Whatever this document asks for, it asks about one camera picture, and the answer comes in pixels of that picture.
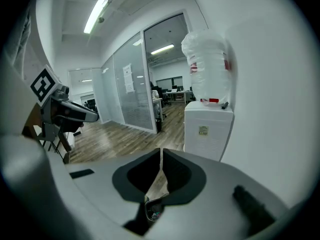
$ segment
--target fluorescent light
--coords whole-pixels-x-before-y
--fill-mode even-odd
[[[141,44],[141,42],[142,42],[142,40],[141,39],[139,39],[138,41],[136,41],[133,45],[134,46],[138,46],[138,45],[140,45]]]
[[[98,0],[89,16],[89,19],[85,25],[84,33],[90,34],[92,28],[94,27],[97,18],[99,17],[100,13],[102,12],[103,8],[106,6],[109,0]]]
[[[160,53],[160,52],[162,52],[162,51],[164,51],[164,50],[171,49],[171,48],[173,48],[173,47],[175,47],[175,46],[174,46],[173,44],[170,44],[170,45],[168,45],[168,46],[166,46],[166,47],[160,48],[159,50],[155,50],[155,51],[151,52],[151,54],[152,54],[152,55],[155,55],[155,54]]]

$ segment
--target white table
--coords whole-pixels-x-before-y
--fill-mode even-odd
[[[187,91],[187,90],[183,90],[183,91],[176,91],[176,92],[165,92],[163,94],[184,94],[184,104],[186,104],[186,94],[193,94],[192,91]]]
[[[162,98],[156,98],[156,99],[153,99],[153,100],[152,100],[153,104],[159,103],[161,123],[163,123],[163,122],[164,122],[164,118],[163,118],[163,116],[162,116],[161,101],[162,101]]]

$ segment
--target plastic wrap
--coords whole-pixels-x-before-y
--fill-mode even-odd
[[[231,74],[224,39],[212,30],[195,31],[187,34],[181,45],[196,99],[205,104],[227,102]]]

